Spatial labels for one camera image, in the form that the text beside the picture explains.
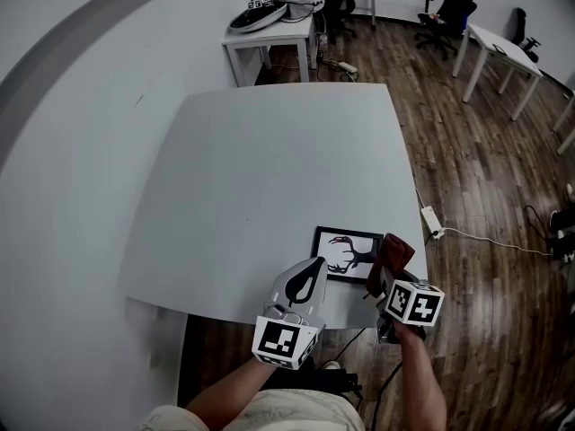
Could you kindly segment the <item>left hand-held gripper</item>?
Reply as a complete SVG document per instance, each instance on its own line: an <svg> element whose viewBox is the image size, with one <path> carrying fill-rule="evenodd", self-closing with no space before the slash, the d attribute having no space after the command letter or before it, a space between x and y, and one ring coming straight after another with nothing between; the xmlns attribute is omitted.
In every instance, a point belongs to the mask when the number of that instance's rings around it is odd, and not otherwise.
<svg viewBox="0 0 575 431"><path fill-rule="evenodd" d="M256 321L252 353L258 361L290 370L302 366L325 328L320 309L326 284L322 257L303 260L276 278Z"/></svg>

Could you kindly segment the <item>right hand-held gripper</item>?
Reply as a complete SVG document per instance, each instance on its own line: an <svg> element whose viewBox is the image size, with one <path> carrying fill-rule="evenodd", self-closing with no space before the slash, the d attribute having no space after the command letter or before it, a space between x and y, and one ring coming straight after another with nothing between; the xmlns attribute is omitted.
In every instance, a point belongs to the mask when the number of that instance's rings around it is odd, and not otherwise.
<svg viewBox="0 0 575 431"><path fill-rule="evenodd" d="M411 326L424 340L425 329L438 319L445 293L427 279L419 279L408 270L394 277L385 266L373 266L367 282L367 298L375 303L378 313L377 340L380 344L398 344L393 323Z"/></svg>

